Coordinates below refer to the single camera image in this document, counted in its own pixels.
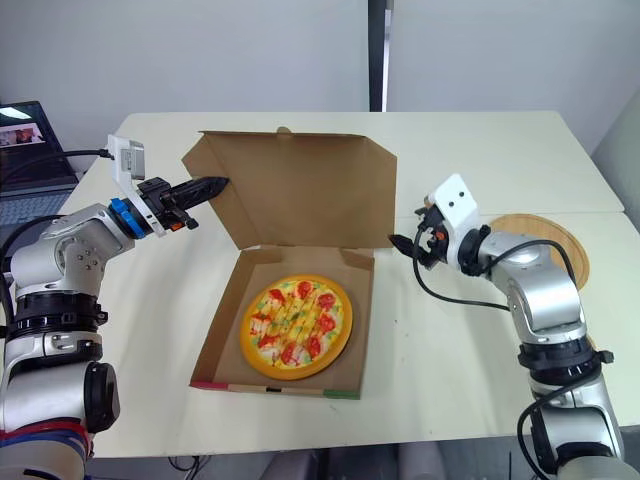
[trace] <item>cardboard box lid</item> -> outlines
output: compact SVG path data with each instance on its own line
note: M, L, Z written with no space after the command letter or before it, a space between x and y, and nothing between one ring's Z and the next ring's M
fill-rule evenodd
M210 204L238 248L391 246L396 157L367 137L202 133L182 161L231 180Z

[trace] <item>toy pizza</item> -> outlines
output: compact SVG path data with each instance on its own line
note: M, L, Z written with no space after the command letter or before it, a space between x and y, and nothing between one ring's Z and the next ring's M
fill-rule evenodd
M264 289L244 314L242 352L278 380L305 378L328 367L351 333L352 310L342 287L319 275L286 277Z

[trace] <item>black cable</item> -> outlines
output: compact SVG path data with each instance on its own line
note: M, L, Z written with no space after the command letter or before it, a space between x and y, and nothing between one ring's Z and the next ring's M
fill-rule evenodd
M491 260L484 268L482 268L478 272L478 275L484 275L485 273L488 273L498 263L500 263L502 260L504 260L505 258L509 257L510 255L513 255L518 250L522 250L524 248L532 247L534 245L550 245L553 248L555 248L558 251L558 253L560 254L560 256L562 257L562 261L564 262L564 266L567 269L567 273L569 274L569 278L571 278L571 281L574 284L576 283L576 275L575 275L575 273L573 271L573 266L571 265L571 260L569 260L569 255L567 255L567 252L565 251L565 249L558 242L554 242L553 240L545 240L545 239L530 240L528 242L524 242L524 243L521 243L519 245L516 245L513 248L510 248L509 250L505 251L504 253L501 253L496 258Z
M418 281L418 284L422 287L422 289L425 292L427 292L432 297L435 297L438 300L443 300L445 302L458 303L460 305L475 305L478 307L491 307L491 308L497 308L499 310L506 310L507 312L509 311L509 307L507 307L506 305L499 305L497 303L490 303L490 302L479 302L476 300L461 300L457 298L445 297L444 295L440 295L439 293L436 293L433 290L431 290L429 287L427 287L425 283L422 281L422 277L420 276L420 269L418 268L418 252L420 249L420 238L422 237L423 233L424 233L424 229L418 228L418 232L416 233L415 239L413 240L413 250L412 250L411 258L413 259L413 273L416 276L416 280Z
M167 457L167 460L169 460L169 463L171 464L171 466L176 470L178 470L179 472L190 472L196 467L196 465L200 464L200 460L198 460L198 457L194 456L192 458L193 458L193 463L189 467L181 467L180 465L178 465L178 457Z
M113 159L113 155L111 155L109 153L109 150L105 148L101 148L99 150L70 150L68 152L51 153L49 155L42 155L40 157L31 158L25 161L24 163L21 163L17 167L12 168L7 173L2 175L2 181L6 182L7 180L9 180L10 177L13 177L17 173L20 173L21 171L31 167L36 163L45 162L49 160L56 160L59 158L66 158L66 157L81 157L84 155L97 155L99 157Z
M48 222L62 217L64 217L64 215L44 215L20 225L13 232L11 232L11 235L7 237L7 239L2 244L2 247L0 247L0 262L4 261L4 257L7 255L7 252L11 248L11 245L13 245L13 242L15 242L18 237L22 235L26 230L33 227L34 225L37 225L38 223Z
M581 387L585 383L595 380L596 378L598 378L601 371L602 371L602 367L598 366L589 375L579 378L575 382L572 382L568 385L565 385L564 387L554 390L553 392L543 395L542 397L537 399L535 402L533 402L531 405L529 405L527 408L525 408L520 414L520 417L518 417L516 432L518 436L518 444L520 445L520 450L522 450L522 455L524 455L524 459L527 461L527 463L529 464L531 469L535 472L535 474L540 478L540 480L549 480L549 477L547 477L544 474L544 472L540 470L538 465L536 465L536 463L531 458L531 455L529 454L529 450L527 449L526 443L524 443L524 435L522 433L524 422L535 410L538 410L540 407L542 407L546 403L549 403L554 398L564 395L565 393L570 392L574 388Z
M195 458L195 465L191 469L191 472L189 472L189 474L186 476L185 480L193 480L198 474L198 472L200 472L200 457L194 457L194 458Z

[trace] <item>cardboard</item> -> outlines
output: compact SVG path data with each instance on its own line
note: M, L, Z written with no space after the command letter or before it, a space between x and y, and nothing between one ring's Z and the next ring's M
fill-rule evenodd
M374 259L394 229L396 158L357 135L204 132L184 157L193 177L231 183L211 202L241 252L196 362L190 385L233 391L359 398L369 331ZM324 275L353 305L343 352L305 379L274 380L244 359L244 311L266 285Z

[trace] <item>table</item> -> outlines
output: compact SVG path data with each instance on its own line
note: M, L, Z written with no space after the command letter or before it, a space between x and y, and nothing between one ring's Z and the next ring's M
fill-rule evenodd
M590 334L600 348L617 356L617 362L605 369L616 414L622 425L640 423L635 402L640 387L629 381L640 360L635 341L640 327L630 301L640 284L640 236L559 117L552 113L386 116L145 114L127 118L118 134L145 144L148 177L162 176L175 184L188 178L179 159L197 140L198 129L274 130L284 124L294 131L365 133L399 155L399 233L413 233L412 208L449 169L463 173L481 209L492 214L484 217L487 222L493 214L525 211L564 225L582 242L591 261L582 297ZM534 126L537 138L531 141L526 133ZM434 130L437 147L424 139ZM485 134L482 138L479 131ZM419 138L411 140L409 132ZM454 137L467 141L460 144ZM509 161L501 159L501 154L515 152L519 142L526 148L517 161L511 161L513 155ZM417 148L413 157L409 144ZM558 170L557 163L549 160L554 145L567 154L558 178L584 181L568 185L570 194L541 189L536 183L544 180L541 172L550 175L553 168ZM418 155L424 148L431 153ZM442 157L448 162L439 161ZM480 168L479 159L486 168ZM559 161L556 153L555 162ZM120 195L110 181L108 162L96 161L65 212ZM523 177L525 171L529 177ZM412 176L424 179L424 184ZM513 181L505 180L496 188L497 178ZM208 205L190 212L200 223L198 229L146 238L107 266L100 303L110 319L100 332L103 360L112 363L118 374L122 414L110 430L96 437L98 456L232 453L515 432L517 415L531 396L526 372L516 360L518 340L510 316L432 299L413 279L409 259L392 250L376 251L361 400L189 388L193 365L238 255ZM488 282L466 278L446 266L425 274L425 281L451 296L504 302Z

